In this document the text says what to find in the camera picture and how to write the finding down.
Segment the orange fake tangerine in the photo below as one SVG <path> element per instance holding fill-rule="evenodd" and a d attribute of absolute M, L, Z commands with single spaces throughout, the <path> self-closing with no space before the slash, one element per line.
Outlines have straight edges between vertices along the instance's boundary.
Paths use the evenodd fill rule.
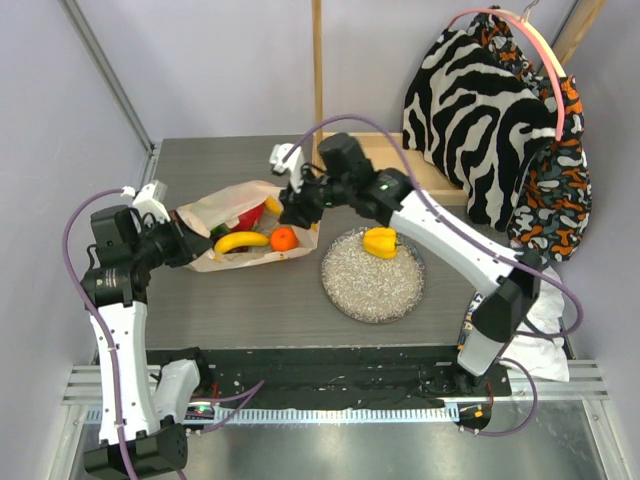
<path fill-rule="evenodd" d="M 298 247 L 299 240 L 290 227 L 280 227 L 271 232 L 270 247 L 273 251 L 286 252 Z"/>

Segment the translucent plastic bag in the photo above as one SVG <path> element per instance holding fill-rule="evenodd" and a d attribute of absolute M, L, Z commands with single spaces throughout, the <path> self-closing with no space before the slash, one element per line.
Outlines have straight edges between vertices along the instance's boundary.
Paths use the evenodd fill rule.
<path fill-rule="evenodd" d="M 213 246 L 189 268 L 200 273 L 293 259 L 318 245 L 320 227 L 295 227 L 280 220 L 280 188 L 253 180 L 181 206 L 177 214 L 195 232 L 211 236 Z"/>

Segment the yellow fake bell pepper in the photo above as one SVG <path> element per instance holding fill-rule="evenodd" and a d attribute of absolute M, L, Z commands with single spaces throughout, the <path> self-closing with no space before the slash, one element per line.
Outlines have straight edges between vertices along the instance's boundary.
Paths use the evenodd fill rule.
<path fill-rule="evenodd" d="M 397 256 L 398 234 L 388 227 L 376 227 L 364 232 L 364 250 L 377 258 L 391 260 Z"/>

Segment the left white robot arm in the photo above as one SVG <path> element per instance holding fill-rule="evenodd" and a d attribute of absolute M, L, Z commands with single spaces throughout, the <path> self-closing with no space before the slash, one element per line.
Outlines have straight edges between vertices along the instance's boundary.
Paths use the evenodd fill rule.
<path fill-rule="evenodd" d="M 205 397 L 213 375 L 203 352 L 172 354 L 159 374 L 147 365 L 147 287 L 152 270 L 182 267 L 211 241 L 161 206 L 117 205 L 91 216 L 96 257 L 81 286 L 93 308 L 98 343 L 102 420 L 99 445 L 84 453 L 98 479 L 150 479 L 187 463 L 183 424 L 191 398 Z"/>

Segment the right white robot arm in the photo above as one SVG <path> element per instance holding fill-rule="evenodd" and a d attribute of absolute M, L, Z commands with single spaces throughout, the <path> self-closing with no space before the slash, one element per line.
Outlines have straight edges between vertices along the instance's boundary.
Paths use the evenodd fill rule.
<path fill-rule="evenodd" d="M 320 143 L 319 153 L 324 169 L 314 173 L 301 148 L 290 143 L 273 148 L 272 173 L 289 177 L 279 194 L 281 223 L 308 229 L 325 209 L 349 206 L 359 216 L 427 248 L 461 273 L 483 301 L 473 314 L 473 329 L 451 380 L 460 393 L 477 393 L 488 381 L 487 370 L 539 297 L 540 258 L 493 244 L 427 191 L 414 187 L 401 171 L 375 169 L 353 136 L 335 134 Z"/>

